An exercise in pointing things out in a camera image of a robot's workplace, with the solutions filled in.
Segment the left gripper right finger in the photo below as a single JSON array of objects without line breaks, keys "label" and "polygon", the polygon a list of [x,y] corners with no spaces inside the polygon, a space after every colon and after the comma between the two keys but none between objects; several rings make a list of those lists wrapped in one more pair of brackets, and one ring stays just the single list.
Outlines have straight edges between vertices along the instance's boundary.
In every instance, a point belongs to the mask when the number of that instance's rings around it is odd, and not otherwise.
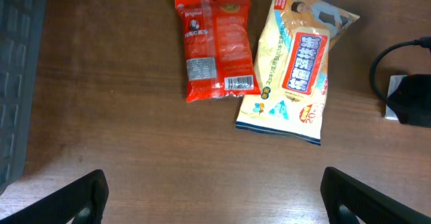
[{"label": "left gripper right finger", "polygon": [[429,224],[430,218],[334,167],[326,167],[321,196],[330,224]]}]

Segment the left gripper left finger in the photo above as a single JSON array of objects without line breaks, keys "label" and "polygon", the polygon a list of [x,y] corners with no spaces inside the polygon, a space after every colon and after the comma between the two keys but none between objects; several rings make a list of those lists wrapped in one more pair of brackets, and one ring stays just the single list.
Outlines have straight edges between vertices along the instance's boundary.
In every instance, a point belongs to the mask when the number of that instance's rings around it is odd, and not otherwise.
[{"label": "left gripper left finger", "polygon": [[109,189],[102,170],[94,170],[30,206],[4,218],[1,224],[101,224]]}]

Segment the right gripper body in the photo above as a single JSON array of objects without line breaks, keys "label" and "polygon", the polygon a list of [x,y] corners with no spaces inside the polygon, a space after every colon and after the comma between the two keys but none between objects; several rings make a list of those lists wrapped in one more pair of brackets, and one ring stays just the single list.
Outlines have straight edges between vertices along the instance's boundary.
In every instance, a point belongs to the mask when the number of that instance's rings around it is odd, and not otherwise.
[{"label": "right gripper body", "polygon": [[430,128],[430,74],[404,77],[387,99],[401,124]]}]

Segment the red candy bag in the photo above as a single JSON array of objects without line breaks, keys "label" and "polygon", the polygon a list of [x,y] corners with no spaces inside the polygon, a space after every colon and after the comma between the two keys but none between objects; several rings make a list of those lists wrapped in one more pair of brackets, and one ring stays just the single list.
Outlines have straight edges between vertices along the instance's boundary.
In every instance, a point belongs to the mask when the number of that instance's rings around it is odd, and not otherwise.
[{"label": "red candy bag", "polygon": [[259,95],[248,39],[251,0],[174,0],[183,24],[187,102]]}]

